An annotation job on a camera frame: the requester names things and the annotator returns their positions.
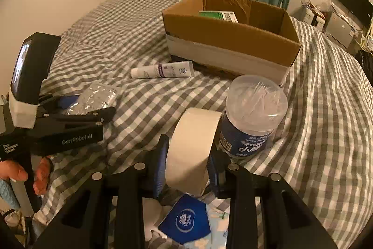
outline white cosmetic tube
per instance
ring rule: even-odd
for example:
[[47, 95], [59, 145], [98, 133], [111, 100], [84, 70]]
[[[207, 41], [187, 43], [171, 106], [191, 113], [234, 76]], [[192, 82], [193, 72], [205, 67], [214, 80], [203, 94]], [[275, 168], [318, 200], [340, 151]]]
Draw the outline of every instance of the white cosmetic tube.
[[143, 66], [131, 69], [132, 78], [158, 77], [193, 77], [194, 69], [191, 61]]

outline open cardboard box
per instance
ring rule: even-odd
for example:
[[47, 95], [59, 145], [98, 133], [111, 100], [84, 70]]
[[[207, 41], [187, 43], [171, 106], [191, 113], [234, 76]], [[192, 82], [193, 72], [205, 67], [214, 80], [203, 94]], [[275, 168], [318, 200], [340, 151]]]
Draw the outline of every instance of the open cardboard box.
[[[233, 11], [238, 23], [199, 16]], [[300, 50], [288, 13], [255, 0], [182, 0], [165, 9], [171, 56], [227, 71], [257, 74], [282, 84]]]

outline bed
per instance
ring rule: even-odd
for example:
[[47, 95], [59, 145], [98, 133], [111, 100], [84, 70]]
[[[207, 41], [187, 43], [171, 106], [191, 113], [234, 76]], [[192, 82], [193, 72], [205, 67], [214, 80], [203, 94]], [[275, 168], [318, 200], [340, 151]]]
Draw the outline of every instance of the bed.
[[[230, 81], [132, 79], [133, 67], [170, 61], [161, 10], [179, 0], [107, 0], [62, 34], [42, 93], [79, 94], [93, 81], [123, 88], [102, 144], [53, 156], [54, 171], [38, 216], [50, 221], [94, 172], [122, 172], [161, 134], [171, 137], [185, 109], [224, 109]], [[301, 50], [287, 76], [289, 109], [269, 145], [246, 168], [279, 172], [337, 246], [345, 249], [373, 213], [373, 89], [357, 61], [316, 28], [292, 19]], [[229, 200], [204, 201], [221, 210]], [[262, 242], [259, 222], [259, 241]], [[178, 247], [153, 233], [150, 248]]]

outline masking tape roll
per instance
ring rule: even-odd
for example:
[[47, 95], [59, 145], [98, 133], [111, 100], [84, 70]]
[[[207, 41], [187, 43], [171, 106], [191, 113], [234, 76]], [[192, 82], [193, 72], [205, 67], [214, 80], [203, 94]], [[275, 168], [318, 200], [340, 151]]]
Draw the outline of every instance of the masking tape roll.
[[221, 112], [189, 108], [172, 135], [166, 159], [166, 183], [201, 196], [208, 182], [207, 160]]

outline silver screw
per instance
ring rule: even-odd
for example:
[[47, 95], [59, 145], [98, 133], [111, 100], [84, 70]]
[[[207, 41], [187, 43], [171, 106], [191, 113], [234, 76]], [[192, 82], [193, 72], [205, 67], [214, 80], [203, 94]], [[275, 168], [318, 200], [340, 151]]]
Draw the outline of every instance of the silver screw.
[[146, 166], [145, 166], [145, 164], [144, 163], [136, 163], [135, 164], [135, 169], [136, 170], [142, 170], [142, 169], [144, 169]]
[[281, 180], [281, 175], [279, 175], [278, 173], [272, 173], [271, 174], [271, 180], [273, 180], [275, 182], [279, 182]]
[[237, 171], [238, 168], [239, 168], [239, 166], [237, 164], [235, 164], [235, 163], [230, 163], [228, 165], [228, 169], [231, 170], [231, 171]]
[[102, 179], [102, 173], [101, 172], [95, 172], [94, 174], [92, 174], [92, 180], [99, 181], [100, 179]]

